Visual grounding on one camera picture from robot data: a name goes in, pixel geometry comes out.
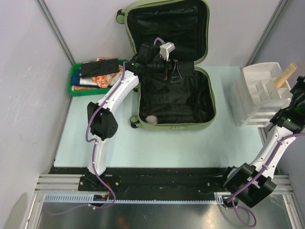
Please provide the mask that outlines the olive green hard-shell suitcase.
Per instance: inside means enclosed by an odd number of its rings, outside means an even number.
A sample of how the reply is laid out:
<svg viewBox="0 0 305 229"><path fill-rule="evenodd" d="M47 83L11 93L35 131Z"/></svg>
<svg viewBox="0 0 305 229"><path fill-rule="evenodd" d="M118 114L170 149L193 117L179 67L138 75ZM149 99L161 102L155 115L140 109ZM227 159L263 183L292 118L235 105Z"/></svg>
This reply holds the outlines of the olive green hard-shell suitcase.
<svg viewBox="0 0 305 229"><path fill-rule="evenodd" d="M162 74L145 76L136 86L137 114L131 126L149 130L205 129L216 117L210 76L198 65L208 53L210 11L203 0L139 0L117 12L134 55L143 43L172 42L170 58L178 61L183 80L170 83ZM155 115L158 124L145 121Z"/></svg>

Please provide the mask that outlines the floral tulip print cloth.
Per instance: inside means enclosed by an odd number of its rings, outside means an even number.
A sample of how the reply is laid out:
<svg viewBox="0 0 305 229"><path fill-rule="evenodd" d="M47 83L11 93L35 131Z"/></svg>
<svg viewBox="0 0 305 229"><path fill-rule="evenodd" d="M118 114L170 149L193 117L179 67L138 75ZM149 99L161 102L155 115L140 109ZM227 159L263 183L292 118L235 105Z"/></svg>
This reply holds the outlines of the floral tulip print cloth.
<svg viewBox="0 0 305 229"><path fill-rule="evenodd" d="M106 75L95 76L92 81L97 84L99 88L110 88L116 84L118 79L123 73L123 63L125 60L119 60L119 71L117 73L111 73Z"/></svg>

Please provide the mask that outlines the black cloth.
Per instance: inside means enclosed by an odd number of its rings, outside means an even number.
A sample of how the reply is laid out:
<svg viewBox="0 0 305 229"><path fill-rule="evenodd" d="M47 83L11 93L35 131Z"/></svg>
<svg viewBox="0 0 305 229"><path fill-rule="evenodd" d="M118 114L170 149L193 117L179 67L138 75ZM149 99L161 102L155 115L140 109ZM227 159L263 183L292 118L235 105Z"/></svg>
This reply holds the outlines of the black cloth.
<svg viewBox="0 0 305 229"><path fill-rule="evenodd" d="M119 72L119 60L106 59L95 62L82 63L80 67L81 78L92 78Z"/></svg>

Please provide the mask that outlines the white cloth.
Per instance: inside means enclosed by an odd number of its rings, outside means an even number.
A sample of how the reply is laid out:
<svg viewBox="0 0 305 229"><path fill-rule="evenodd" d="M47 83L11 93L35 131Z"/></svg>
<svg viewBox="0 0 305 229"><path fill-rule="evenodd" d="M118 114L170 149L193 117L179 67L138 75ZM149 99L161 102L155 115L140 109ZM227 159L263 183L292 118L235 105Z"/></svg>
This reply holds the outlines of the white cloth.
<svg viewBox="0 0 305 229"><path fill-rule="evenodd" d="M80 78L80 85L85 85L86 87L89 86L98 86L96 82L92 80L92 78Z"/></svg>

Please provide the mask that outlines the orange rabbit print cloth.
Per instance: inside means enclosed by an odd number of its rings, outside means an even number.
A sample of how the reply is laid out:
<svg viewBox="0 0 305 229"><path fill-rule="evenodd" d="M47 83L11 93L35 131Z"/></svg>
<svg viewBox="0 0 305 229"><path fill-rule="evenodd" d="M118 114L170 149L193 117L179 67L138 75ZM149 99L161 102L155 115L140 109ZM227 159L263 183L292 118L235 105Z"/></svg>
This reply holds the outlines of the orange rabbit print cloth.
<svg viewBox="0 0 305 229"><path fill-rule="evenodd" d="M83 87L83 86L76 86L76 85L72 85L71 86L71 91L89 91L89 90L97 90L99 89L98 87Z"/></svg>

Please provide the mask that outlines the navy blue cloth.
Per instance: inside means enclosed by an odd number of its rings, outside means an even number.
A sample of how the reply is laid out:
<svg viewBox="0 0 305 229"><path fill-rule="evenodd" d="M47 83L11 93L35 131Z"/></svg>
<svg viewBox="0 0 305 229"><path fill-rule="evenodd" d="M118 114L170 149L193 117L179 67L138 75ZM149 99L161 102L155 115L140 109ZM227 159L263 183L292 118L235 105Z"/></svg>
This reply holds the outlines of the navy blue cloth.
<svg viewBox="0 0 305 229"><path fill-rule="evenodd" d="M81 70L78 69L73 76L71 77L71 85L74 86L80 86L80 74L81 74Z"/></svg>

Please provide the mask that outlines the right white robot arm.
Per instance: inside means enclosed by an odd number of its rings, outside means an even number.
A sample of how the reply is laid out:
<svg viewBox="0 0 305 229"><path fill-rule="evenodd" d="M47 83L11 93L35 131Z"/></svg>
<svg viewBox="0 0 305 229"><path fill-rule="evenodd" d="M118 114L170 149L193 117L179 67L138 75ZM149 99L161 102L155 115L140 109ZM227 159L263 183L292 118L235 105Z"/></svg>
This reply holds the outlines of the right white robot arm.
<svg viewBox="0 0 305 229"><path fill-rule="evenodd" d="M228 203L237 198L252 208L276 188L273 182L276 166L286 149L305 128L305 78L299 76L290 91L292 100L272 118L267 140L257 157L250 164L244 163L232 174L220 179L220 187L232 195Z"/></svg>

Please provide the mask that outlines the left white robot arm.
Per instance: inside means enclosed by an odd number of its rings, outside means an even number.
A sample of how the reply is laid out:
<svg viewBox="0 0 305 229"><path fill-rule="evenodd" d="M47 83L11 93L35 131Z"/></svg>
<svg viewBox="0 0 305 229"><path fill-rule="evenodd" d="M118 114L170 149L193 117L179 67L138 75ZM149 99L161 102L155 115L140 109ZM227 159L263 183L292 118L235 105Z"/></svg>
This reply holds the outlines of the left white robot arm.
<svg viewBox="0 0 305 229"><path fill-rule="evenodd" d="M166 80L175 70L175 61L170 53L175 50L172 42L156 44L143 43L133 58L123 63L123 73L108 93L98 102L87 106L88 125L86 142L93 143L93 152L88 170L94 174L89 179L89 186L99 191L105 186L101 176L106 170L106 146L117 130L118 123L114 113L125 97L149 74L160 73Z"/></svg>

